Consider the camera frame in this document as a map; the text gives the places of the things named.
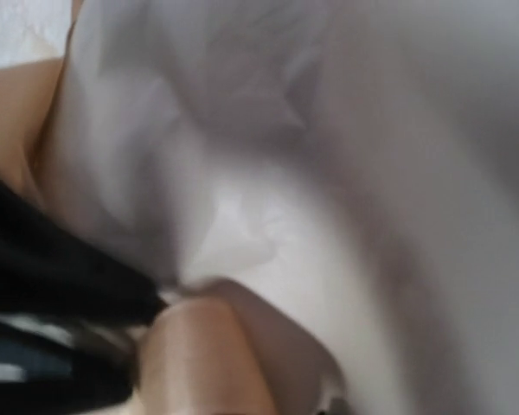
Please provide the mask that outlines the pink wrapping paper sheet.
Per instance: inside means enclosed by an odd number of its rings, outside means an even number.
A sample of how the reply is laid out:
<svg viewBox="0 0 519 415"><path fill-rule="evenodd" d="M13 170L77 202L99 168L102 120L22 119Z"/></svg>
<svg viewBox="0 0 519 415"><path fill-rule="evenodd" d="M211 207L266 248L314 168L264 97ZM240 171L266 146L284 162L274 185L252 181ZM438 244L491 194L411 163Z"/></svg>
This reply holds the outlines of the pink wrapping paper sheet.
<svg viewBox="0 0 519 415"><path fill-rule="evenodd" d="M283 414L519 414L519 1L86 1L39 179Z"/></svg>

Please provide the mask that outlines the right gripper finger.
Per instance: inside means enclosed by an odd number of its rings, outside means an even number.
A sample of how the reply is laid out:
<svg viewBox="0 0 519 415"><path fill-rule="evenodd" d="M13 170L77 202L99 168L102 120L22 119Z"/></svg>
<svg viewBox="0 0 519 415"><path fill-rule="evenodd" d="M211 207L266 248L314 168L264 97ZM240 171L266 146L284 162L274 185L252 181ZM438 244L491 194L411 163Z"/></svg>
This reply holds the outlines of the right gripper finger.
<svg viewBox="0 0 519 415"><path fill-rule="evenodd" d="M0 180L0 406L110 406L132 393L111 333L165 308L155 284L58 227Z"/></svg>

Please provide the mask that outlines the brown ribbon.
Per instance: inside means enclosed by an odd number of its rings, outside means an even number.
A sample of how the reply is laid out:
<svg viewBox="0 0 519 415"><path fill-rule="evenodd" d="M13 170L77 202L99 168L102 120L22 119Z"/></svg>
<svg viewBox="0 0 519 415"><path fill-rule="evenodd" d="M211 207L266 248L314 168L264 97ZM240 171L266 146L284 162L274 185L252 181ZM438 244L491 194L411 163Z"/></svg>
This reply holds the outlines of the brown ribbon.
<svg viewBox="0 0 519 415"><path fill-rule="evenodd" d="M145 414L351 414L320 334L236 280L181 272L215 218L191 150L201 133L163 78L137 68L89 86L50 59L0 69L0 180L58 227L144 274L165 308L130 343ZM68 414L104 406L0 406Z"/></svg>

